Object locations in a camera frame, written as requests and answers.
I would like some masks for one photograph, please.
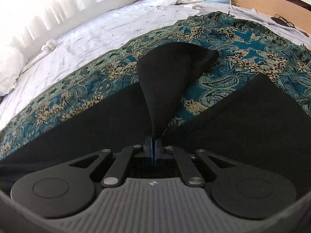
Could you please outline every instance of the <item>white pillow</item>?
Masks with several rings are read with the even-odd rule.
[[[0,47],[0,96],[7,95],[15,89],[25,63],[23,54],[16,48]]]

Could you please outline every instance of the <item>blue component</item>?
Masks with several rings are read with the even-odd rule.
[[[151,164],[154,165],[155,164],[155,157],[154,157],[154,147],[152,144],[152,138],[150,137],[150,158],[151,158]]]
[[[211,0],[204,0],[206,2],[216,2],[216,3],[224,3],[224,4],[230,4],[230,2],[218,2],[218,1],[211,1]]]
[[[158,147],[158,140],[155,141],[155,147],[152,148],[152,151],[154,152],[154,160],[153,160],[153,163],[154,163],[155,166],[156,166],[156,160],[157,160],[157,156],[158,156],[157,153],[156,153],[157,147]]]

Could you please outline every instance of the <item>white bedsheet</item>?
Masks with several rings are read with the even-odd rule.
[[[139,1],[107,12],[59,38],[57,48],[21,74],[15,90],[3,99],[0,104],[0,130],[32,99],[57,81],[105,52],[121,47],[132,38],[172,25],[191,15],[203,15],[218,10],[228,12],[227,5],[218,3],[210,4],[203,11],[183,5],[152,7],[154,2],[155,0]],[[256,20],[250,10],[237,14],[237,18],[249,19],[250,16],[252,20]],[[309,48],[311,46],[311,38],[303,38],[298,31],[293,34],[282,28],[265,25],[296,44],[305,43]]]

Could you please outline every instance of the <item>patterned fabric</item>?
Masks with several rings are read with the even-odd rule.
[[[132,39],[57,82],[0,132],[0,158],[137,82],[137,60],[159,45],[177,41],[218,50],[220,58],[185,92],[169,129],[208,109],[258,72],[267,74],[311,116],[311,51],[256,22],[213,12]]]

